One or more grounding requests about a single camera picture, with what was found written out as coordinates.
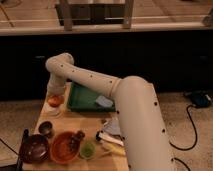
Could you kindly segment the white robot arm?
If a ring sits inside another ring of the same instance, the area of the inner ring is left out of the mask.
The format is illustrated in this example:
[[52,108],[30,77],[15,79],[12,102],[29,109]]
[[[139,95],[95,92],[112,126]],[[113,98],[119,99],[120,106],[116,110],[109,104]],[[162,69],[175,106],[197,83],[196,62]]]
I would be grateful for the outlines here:
[[153,85],[139,76],[118,78],[74,65],[69,53],[49,58],[47,92],[62,95],[72,80],[112,99],[129,171],[176,171],[173,153]]

